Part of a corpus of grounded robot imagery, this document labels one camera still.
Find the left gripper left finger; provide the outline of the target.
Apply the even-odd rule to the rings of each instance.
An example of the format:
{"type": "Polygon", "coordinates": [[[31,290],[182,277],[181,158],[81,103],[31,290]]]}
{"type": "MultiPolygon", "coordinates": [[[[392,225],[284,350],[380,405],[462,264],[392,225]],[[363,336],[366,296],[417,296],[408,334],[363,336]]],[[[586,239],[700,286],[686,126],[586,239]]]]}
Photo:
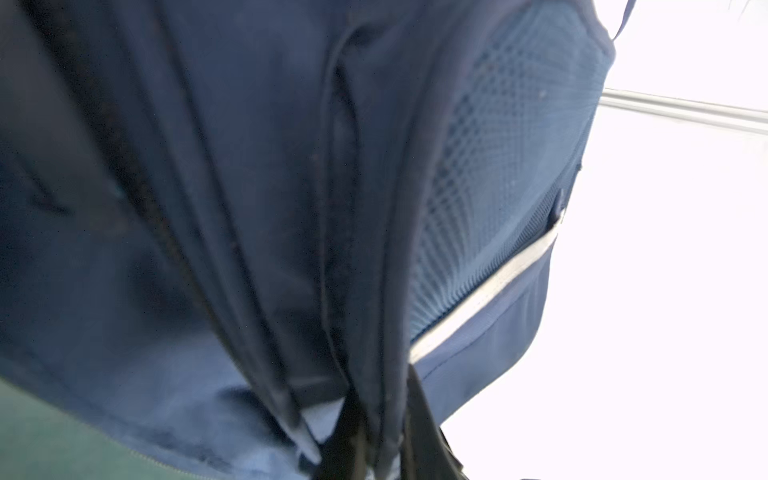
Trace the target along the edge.
{"type": "Polygon", "coordinates": [[[323,445],[315,480],[364,480],[367,476],[367,425],[356,392],[345,398],[335,429],[323,445]]]}

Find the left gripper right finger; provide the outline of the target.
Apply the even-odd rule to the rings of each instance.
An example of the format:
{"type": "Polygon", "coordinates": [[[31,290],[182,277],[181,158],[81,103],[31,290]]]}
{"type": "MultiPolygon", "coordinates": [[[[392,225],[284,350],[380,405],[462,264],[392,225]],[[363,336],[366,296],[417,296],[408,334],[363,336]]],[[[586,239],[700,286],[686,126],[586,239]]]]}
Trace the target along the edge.
{"type": "Polygon", "coordinates": [[[400,451],[401,479],[466,480],[463,465],[436,424],[415,368],[407,377],[407,404],[400,451]]]}

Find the navy blue student backpack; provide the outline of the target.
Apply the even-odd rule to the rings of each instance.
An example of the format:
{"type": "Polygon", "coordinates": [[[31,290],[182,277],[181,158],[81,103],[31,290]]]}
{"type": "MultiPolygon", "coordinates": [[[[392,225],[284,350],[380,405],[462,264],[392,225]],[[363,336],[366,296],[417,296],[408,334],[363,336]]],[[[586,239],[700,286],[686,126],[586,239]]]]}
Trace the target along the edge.
{"type": "Polygon", "coordinates": [[[590,1],[5,1],[1,382],[165,466],[401,479],[514,366],[614,36],[590,1]]]}

